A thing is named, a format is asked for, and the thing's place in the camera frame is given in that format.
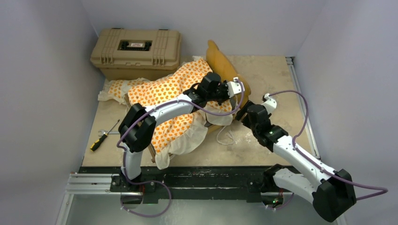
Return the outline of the wooden pet bed frame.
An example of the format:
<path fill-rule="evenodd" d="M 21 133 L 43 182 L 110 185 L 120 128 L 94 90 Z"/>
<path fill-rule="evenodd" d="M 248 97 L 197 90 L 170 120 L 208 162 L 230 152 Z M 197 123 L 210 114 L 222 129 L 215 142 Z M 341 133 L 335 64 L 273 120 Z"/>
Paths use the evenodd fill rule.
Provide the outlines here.
<path fill-rule="evenodd" d="M 245 87 L 245 92 L 242 94 L 237 94 L 233 98 L 229 99 L 233 106 L 233 109 L 230 112 L 230 114 L 232 114 L 234 118 L 237 111 L 241 109 L 248 100 L 248 97 L 251 93 L 249 86 L 247 85 L 245 80 L 239 76 L 238 72 L 236 71 L 232 63 L 219 50 L 215 42 L 213 41 L 208 42 L 207 54 L 206 57 L 203 59 L 210 65 L 210 68 L 212 69 L 211 72 L 217 73 L 221 77 L 222 81 L 229 82 L 232 81 L 234 77 L 238 77 L 243 83 Z M 206 124 L 206 127 L 208 127 L 208 132 L 211 126 L 214 125 L 211 125 L 210 123 Z"/>

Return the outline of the orange patterned white blanket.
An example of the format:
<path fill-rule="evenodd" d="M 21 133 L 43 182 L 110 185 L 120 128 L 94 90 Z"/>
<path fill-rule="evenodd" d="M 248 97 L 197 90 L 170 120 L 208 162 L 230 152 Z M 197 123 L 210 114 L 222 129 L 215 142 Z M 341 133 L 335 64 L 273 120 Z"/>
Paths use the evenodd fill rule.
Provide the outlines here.
<path fill-rule="evenodd" d="M 142 106 L 164 103 L 181 95 L 193 84 L 199 83 L 211 71 L 210 65 L 203 58 L 196 57 L 194 61 L 183 64 L 172 75 L 156 81 L 133 81 L 133 86 L 128 91 L 129 101 L 131 104 L 140 103 Z M 169 166 L 170 155 L 188 154 L 196 149 L 208 133 L 207 123 L 218 126 L 228 126 L 232 123 L 233 116 L 230 112 L 233 106 L 230 100 L 221 105 L 208 102 L 204 108 L 205 112 L 199 110 L 177 116 L 155 128 L 151 144 L 156 151 L 155 163 L 159 169 Z"/>

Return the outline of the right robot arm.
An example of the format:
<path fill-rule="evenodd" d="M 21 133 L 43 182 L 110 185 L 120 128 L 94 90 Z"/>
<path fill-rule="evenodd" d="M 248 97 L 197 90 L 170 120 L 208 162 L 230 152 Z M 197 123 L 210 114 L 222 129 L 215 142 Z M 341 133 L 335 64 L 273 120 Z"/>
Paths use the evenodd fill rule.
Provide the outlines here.
<path fill-rule="evenodd" d="M 357 203 L 351 175 L 344 169 L 336 171 L 305 151 L 283 128 L 270 121 L 276 101 L 263 104 L 248 101 L 237 113 L 236 119 L 250 128 L 261 146 L 284 158 L 298 173 L 276 164 L 267 169 L 260 186 L 262 192 L 277 188 L 287 189 L 310 202 L 318 215 L 333 222 Z"/>

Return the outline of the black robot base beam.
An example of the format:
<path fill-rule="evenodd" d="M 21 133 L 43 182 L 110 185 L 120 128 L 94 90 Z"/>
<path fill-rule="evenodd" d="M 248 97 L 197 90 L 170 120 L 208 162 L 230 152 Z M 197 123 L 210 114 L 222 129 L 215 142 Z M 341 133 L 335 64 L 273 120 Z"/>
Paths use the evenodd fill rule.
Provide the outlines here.
<path fill-rule="evenodd" d="M 110 175 L 110 192 L 137 194 L 142 203 L 173 200 L 244 200 L 280 206 L 291 192 L 271 184 L 271 166 L 185 166 L 159 170 L 143 166 L 141 174 L 129 183 L 119 167 L 86 167 L 80 174 Z"/>

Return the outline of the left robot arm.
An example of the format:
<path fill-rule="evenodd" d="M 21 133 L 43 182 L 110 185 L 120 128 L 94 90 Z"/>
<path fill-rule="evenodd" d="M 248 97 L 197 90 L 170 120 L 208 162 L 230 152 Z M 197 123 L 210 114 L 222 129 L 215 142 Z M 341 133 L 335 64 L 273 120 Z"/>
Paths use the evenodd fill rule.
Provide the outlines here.
<path fill-rule="evenodd" d="M 242 91 L 244 88 L 237 78 L 232 82 L 222 81 L 217 73 L 209 72 L 201 82 L 164 103 L 150 106 L 133 104 L 118 128 L 120 140 L 116 146 L 123 149 L 122 186 L 129 192 L 139 188 L 142 152 L 150 145 L 160 124 L 177 116 L 204 110 L 211 101 L 222 104 Z"/>

